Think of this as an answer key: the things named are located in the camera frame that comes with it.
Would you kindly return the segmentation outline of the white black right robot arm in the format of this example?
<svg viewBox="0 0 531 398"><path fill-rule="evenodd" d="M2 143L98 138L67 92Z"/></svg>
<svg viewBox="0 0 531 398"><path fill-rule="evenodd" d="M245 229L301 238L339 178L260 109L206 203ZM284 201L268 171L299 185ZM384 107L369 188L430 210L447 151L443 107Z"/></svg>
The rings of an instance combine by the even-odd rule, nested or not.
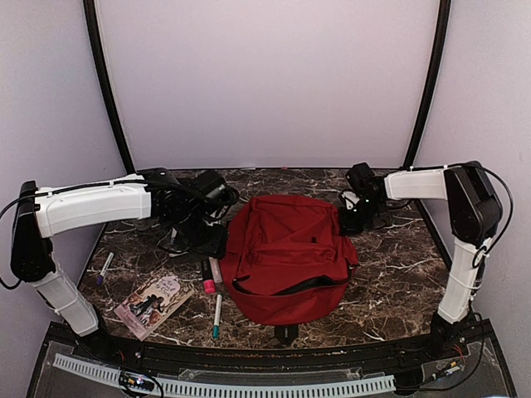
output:
<svg viewBox="0 0 531 398"><path fill-rule="evenodd" d="M448 206L454 252L444 295L431 319L424 353L442 359L455 346L470 318L480 289L485 257L494 245L503 216L501 201L484 167L476 161L436 167L410 167L378 176L366 163L346 173L349 188L340 193L342 235L366 231L389 201L433 199Z"/></svg>

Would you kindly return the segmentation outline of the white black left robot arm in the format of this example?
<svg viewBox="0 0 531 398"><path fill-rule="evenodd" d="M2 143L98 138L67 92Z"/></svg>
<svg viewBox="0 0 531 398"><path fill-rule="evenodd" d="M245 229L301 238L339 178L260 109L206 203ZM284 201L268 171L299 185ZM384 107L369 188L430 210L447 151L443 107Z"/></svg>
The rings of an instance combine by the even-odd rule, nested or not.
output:
<svg viewBox="0 0 531 398"><path fill-rule="evenodd" d="M32 286L100 362L117 354L95 307L66 275L54 239L116 221L156 220L176 235L178 251L222 258L227 229L221 220L239 200L237 189L214 170L177 177L166 168L148 168L124 177L66 187L24 182L1 211L12 213L9 269L15 283Z"/></svg>

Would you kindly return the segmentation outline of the red student backpack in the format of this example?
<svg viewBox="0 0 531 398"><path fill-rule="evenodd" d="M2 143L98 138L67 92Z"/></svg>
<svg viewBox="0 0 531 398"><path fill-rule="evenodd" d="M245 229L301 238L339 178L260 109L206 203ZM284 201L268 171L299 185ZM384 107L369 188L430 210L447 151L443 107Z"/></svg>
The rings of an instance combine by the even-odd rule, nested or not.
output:
<svg viewBox="0 0 531 398"><path fill-rule="evenodd" d="M251 198L228 226L223 282L254 323L288 326L327 316L358 267L339 210L302 196Z"/></svg>

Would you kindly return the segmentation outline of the Taming of the Shrew book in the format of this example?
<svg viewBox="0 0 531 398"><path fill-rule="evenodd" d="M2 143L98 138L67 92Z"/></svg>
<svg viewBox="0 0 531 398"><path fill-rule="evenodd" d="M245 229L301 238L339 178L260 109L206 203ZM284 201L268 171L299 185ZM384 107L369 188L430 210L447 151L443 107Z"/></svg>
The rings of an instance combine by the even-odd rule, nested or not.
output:
<svg viewBox="0 0 531 398"><path fill-rule="evenodd" d="M178 276L160 276L136 289L114 313L143 341L195 293L196 289Z"/></svg>

